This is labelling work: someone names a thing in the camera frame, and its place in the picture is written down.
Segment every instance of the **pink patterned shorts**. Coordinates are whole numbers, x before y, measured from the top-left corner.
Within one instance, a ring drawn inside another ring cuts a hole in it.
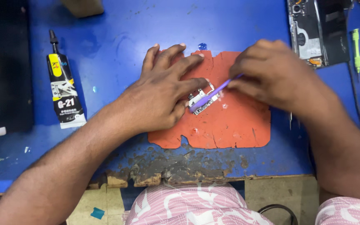
[[[249,210],[228,183],[196,183],[148,187],[134,202],[126,225],[272,225]],[[360,224],[360,199],[338,197],[324,202],[316,225]]]

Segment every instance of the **disassembled phone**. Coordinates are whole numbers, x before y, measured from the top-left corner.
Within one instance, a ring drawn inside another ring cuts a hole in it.
[[[293,51],[313,68],[350,59],[344,6],[329,0],[287,0]]]
[[[209,82],[209,86],[210,88],[212,88],[212,90],[210,90],[208,93],[204,93],[204,91],[202,89],[198,89],[198,95],[194,96],[193,94],[188,95],[188,105],[189,107],[193,106],[195,103],[197,103],[199,100],[201,100],[203,97],[208,96],[212,91],[215,90],[215,88],[213,87],[213,85]],[[210,106],[213,102],[215,102],[216,100],[218,100],[220,97],[219,94],[213,95],[212,98],[210,98],[208,100],[207,103],[205,103],[203,106],[197,108],[193,114],[194,115],[198,115],[200,114],[203,110],[205,110],[208,106]]]

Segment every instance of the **hand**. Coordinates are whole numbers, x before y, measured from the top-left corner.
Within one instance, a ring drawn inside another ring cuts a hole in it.
[[[188,100],[179,99],[208,85],[205,78],[180,81],[188,70],[204,60],[203,54],[182,58],[170,66],[172,59],[185,49],[184,43],[173,45],[158,55],[158,44],[148,49],[140,79],[112,103],[112,110],[123,112],[121,118],[125,117],[128,126],[134,127],[134,134],[171,128],[188,106]]]
[[[283,42],[259,40],[243,51],[230,68],[237,89],[259,101],[293,112],[312,113],[327,100],[337,98],[318,75]]]

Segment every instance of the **green screwdriver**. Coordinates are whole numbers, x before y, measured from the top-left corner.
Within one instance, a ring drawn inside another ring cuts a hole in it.
[[[355,49],[355,68],[358,73],[358,80],[359,80],[359,73],[360,73],[360,54],[359,54],[359,29],[354,29],[352,31],[353,42],[354,42],[354,49]]]

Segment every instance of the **blue glue drop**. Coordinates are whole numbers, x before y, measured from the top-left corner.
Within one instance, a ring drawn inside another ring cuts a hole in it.
[[[206,45],[206,43],[201,43],[201,44],[199,44],[199,45],[198,45],[198,49],[199,49],[199,50],[207,50],[207,45]]]
[[[97,219],[102,219],[104,214],[105,214],[104,210],[94,207],[94,212],[91,213],[90,216],[95,217]]]

